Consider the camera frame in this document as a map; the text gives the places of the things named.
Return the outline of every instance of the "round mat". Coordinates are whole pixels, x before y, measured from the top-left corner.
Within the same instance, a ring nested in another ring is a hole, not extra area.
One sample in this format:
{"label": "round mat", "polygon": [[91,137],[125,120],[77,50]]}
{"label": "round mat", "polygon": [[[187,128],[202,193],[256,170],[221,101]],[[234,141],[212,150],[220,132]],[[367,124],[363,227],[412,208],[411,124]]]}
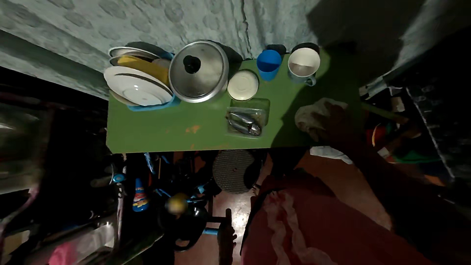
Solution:
{"label": "round mat", "polygon": [[230,193],[248,192],[252,187],[245,185],[244,175],[254,161],[252,154],[244,149],[221,151],[212,166],[216,184]]}

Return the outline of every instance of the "red clothing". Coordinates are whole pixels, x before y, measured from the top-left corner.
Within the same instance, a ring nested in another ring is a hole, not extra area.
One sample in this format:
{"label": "red clothing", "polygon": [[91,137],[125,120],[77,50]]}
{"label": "red clothing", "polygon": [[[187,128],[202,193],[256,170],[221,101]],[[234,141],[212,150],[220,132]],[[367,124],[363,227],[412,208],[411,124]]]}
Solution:
{"label": "red clothing", "polygon": [[[269,176],[260,194],[273,188],[283,189],[278,192],[281,198],[285,197],[284,194],[292,197],[292,208],[299,225],[297,231],[304,237],[304,249],[308,248],[317,253],[314,256],[324,255],[327,259],[327,262],[318,261],[317,265],[433,264],[403,238],[340,202],[318,178],[301,174],[286,180],[275,180]],[[273,197],[267,196],[265,206],[270,200]],[[288,224],[287,211],[280,206],[276,215],[276,220],[285,227],[283,249],[290,264],[302,264],[299,251],[293,249],[293,228]],[[277,264],[277,261],[278,264],[286,264],[280,262],[279,251],[274,250],[276,232],[269,227],[268,219],[266,207],[259,209],[253,216],[242,247],[243,265]]]}

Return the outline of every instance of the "person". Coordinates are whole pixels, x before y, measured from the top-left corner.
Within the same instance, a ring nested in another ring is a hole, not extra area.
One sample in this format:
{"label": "person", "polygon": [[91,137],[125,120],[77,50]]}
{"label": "person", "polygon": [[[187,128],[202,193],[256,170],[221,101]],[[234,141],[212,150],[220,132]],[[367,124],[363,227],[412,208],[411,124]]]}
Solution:
{"label": "person", "polygon": [[[395,233],[340,202],[320,179],[296,169],[283,179],[268,176],[252,201],[242,264],[469,264],[468,220],[429,186],[363,144],[345,110],[326,107],[329,118],[312,114],[325,128],[316,133],[360,169],[391,215]],[[220,231],[219,262],[231,264],[234,229],[221,224]]]}

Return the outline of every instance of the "mug handle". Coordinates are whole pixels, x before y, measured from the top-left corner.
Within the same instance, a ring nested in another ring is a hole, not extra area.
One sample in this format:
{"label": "mug handle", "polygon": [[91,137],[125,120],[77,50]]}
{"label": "mug handle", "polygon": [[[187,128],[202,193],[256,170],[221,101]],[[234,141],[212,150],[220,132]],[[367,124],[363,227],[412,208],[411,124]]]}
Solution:
{"label": "mug handle", "polygon": [[314,86],[317,83],[317,80],[313,75],[311,75],[309,79],[305,81],[305,83],[308,86]]}

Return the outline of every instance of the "floor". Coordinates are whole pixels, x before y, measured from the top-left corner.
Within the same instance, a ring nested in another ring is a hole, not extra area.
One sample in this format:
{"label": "floor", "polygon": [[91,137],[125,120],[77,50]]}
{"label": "floor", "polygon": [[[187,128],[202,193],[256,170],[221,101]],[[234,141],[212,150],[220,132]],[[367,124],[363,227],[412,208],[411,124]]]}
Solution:
{"label": "floor", "polygon": [[[272,162],[268,157],[257,181],[258,184],[261,184],[271,172],[271,167]],[[391,229],[390,217],[373,194],[364,176],[354,165],[347,165],[337,159],[311,156],[307,152],[297,167],[303,167],[313,176],[321,178],[345,204],[362,212],[379,225]],[[253,196],[251,192],[229,194],[223,191],[214,198],[214,216],[225,216],[226,208],[232,210],[232,226],[237,233],[237,239],[235,240],[237,245],[233,253],[234,265],[240,264],[240,244],[250,213],[251,196]],[[190,250],[175,254],[175,264],[217,265],[218,242],[216,236],[202,235]]]}

